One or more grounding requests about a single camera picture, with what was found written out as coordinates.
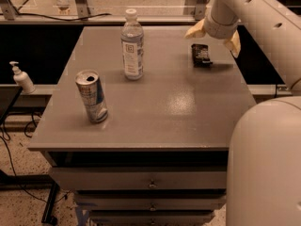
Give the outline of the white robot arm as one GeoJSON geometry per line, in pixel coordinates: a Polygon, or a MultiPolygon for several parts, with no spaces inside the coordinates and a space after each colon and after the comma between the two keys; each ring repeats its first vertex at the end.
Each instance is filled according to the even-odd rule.
{"type": "Polygon", "coordinates": [[[189,38],[220,39],[250,85],[277,88],[237,122],[226,226],[301,226],[301,0],[212,0],[189,38]]]}

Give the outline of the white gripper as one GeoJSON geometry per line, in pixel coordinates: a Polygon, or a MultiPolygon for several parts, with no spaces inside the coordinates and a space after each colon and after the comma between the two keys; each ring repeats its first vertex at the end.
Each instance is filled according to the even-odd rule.
{"type": "Polygon", "coordinates": [[[202,38],[207,33],[209,36],[224,40],[224,45],[237,58],[241,52],[241,42],[238,31],[238,18],[232,17],[229,22],[217,22],[211,14],[200,20],[185,33],[186,39],[202,38]]]}

